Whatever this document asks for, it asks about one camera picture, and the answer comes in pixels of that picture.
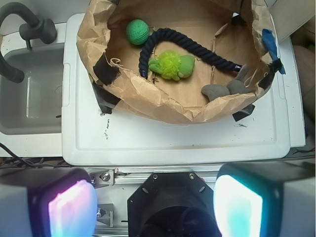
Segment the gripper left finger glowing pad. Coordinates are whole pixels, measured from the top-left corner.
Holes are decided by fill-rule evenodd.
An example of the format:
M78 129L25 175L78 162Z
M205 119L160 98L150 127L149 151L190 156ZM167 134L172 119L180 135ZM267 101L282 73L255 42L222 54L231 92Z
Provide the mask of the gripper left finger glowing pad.
M0 171L2 237L91 237L98 201L81 168Z

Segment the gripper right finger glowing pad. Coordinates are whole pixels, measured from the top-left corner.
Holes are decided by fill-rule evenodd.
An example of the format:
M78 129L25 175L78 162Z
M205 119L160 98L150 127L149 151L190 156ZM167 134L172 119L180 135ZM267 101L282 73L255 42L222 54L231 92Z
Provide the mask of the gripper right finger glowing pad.
M213 206L224 237L314 237L316 164L226 163L217 174Z

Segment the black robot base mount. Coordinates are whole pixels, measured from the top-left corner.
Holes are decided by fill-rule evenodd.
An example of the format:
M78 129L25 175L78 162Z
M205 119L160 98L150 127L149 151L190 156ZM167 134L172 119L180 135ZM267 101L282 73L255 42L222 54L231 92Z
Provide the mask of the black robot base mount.
M130 237L220 237L213 190L193 172L153 173L127 201Z

